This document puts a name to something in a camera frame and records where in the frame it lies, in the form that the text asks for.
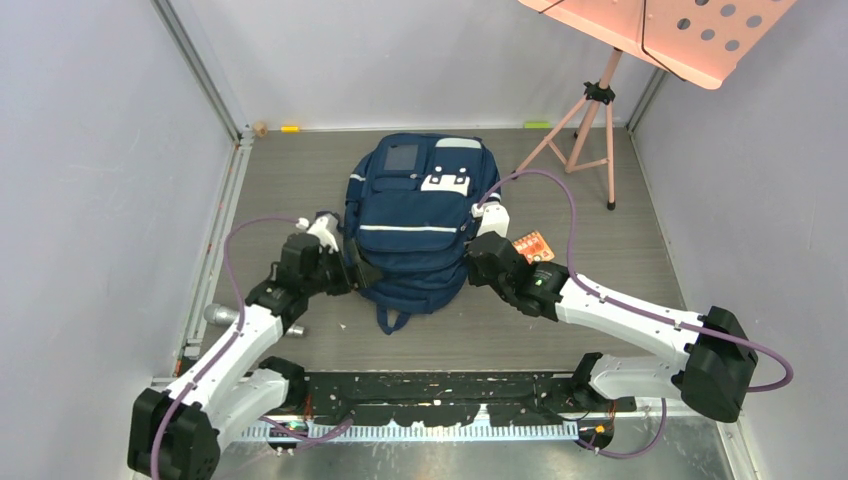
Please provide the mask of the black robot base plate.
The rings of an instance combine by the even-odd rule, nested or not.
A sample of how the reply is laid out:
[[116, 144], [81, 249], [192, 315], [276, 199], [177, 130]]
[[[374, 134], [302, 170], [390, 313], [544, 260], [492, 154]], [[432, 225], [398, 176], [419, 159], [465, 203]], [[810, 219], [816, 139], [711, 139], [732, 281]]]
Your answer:
[[295, 397], [273, 409], [319, 425], [351, 419], [357, 426], [545, 426], [590, 414], [635, 411], [632, 397], [606, 400], [569, 372], [310, 372]]

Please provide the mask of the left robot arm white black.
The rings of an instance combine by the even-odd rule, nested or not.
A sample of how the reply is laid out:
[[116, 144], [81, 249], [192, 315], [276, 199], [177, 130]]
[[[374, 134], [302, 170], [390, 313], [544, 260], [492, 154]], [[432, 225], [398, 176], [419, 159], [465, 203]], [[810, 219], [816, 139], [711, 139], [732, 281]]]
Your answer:
[[262, 359], [306, 312], [311, 297], [345, 295], [382, 277], [358, 247], [294, 233], [236, 319], [192, 367], [133, 403], [128, 467], [152, 479], [209, 479], [221, 453], [260, 417], [298, 412], [309, 396], [302, 366]]

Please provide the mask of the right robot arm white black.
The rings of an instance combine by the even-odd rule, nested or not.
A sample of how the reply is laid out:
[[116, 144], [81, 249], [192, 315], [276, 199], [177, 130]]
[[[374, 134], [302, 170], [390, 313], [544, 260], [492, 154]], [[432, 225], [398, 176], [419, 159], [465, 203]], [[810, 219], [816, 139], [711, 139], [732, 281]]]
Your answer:
[[590, 352], [572, 381], [584, 410], [607, 400], [680, 400], [711, 420], [734, 423], [758, 364], [737, 317], [713, 306], [705, 314], [666, 308], [610, 290], [554, 262], [529, 263], [489, 232], [466, 247], [469, 282], [489, 286], [524, 315], [600, 331], [635, 345], [645, 357]]

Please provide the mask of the navy blue backpack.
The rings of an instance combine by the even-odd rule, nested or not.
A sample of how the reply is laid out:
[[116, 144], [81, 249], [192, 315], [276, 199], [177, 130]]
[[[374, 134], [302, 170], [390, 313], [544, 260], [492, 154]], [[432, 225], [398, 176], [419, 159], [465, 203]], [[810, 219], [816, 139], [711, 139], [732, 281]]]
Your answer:
[[465, 245], [480, 226], [472, 208], [500, 202], [499, 180], [481, 139], [440, 133], [389, 134], [354, 168], [341, 231], [381, 274], [360, 294], [384, 334], [458, 295]]

